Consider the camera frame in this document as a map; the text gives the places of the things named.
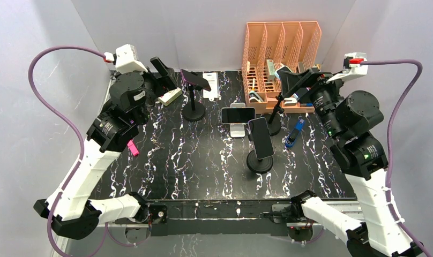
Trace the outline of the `white-edged black smartphone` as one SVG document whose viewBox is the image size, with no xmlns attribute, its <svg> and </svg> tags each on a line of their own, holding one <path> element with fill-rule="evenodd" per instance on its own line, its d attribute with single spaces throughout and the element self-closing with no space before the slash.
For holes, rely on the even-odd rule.
<svg viewBox="0 0 433 257">
<path fill-rule="evenodd" d="M 259 160 L 273 156 L 274 148 L 267 125 L 264 117 L 259 117 L 248 121 L 250 135 L 254 145 L 256 157 Z"/>
</svg>

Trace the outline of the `black round-base phone stand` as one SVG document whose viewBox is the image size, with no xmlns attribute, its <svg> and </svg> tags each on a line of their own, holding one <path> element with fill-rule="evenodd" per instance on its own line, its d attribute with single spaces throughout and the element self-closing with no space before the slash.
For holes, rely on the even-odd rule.
<svg viewBox="0 0 433 257">
<path fill-rule="evenodd" d="M 249 141 L 252 142 L 250 130 L 249 130 L 248 138 L 249 138 Z M 254 173 L 257 173 L 257 174 L 267 173 L 273 167 L 273 156 L 259 160 L 256 157 L 256 153 L 255 153 L 254 145 L 253 145 L 253 150 L 251 150 L 247 155 L 247 166 L 248 166 L 249 170 L 251 170 Z"/>
</svg>

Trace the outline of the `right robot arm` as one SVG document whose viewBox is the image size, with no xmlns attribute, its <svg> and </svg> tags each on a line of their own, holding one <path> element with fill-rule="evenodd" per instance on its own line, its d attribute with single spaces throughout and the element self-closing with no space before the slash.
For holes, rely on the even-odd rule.
<svg viewBox="0 0 433 257">
<path fill-rule="evenodd" d="M 384 116 L 378 100 L 369 92 L 357 90 L 341 100 L 342 74 L 333 75 L 311 68 L 293 73 L 287 67 L 277 70 L 283 89 L 294 94 L 307 92 L 303 102 L 312 103 L 327 135 L 330 150 L 356 194 L 364 219 L 357 220 L 326 204 L 312 191 L 291 199 L 282 216 L 299 222 L 316 221 L 343 241 L 352 256 L 418 256 L 423 244 L 402 227 L 388 178 L 389 164 L 382 144 L 371 129 Z"/>
</svg>

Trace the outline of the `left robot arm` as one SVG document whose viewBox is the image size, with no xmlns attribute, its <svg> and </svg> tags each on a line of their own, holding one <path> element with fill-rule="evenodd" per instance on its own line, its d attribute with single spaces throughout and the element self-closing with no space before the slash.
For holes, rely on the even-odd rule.
<svg viewBox="0 0 433 257">
<path fill-rule="evenodd" d="M 35 202 L 34 210 L 47 219 L 49 233 L 79 240 L 100 224 L 122 218 L 137 223 L 152 220 L 150 201 L 136 192 L 105 200 L 90 198 L 102 175 L 149 121 L 150 106 L 176 87 L 173 69 L 159 57 L 150 61 L 157 74 L 138 68 L 119 73 L 109 100 L 86 135 L 79 136 L 80 153 L 65 179 L 51 196 Z"/>
</svg>

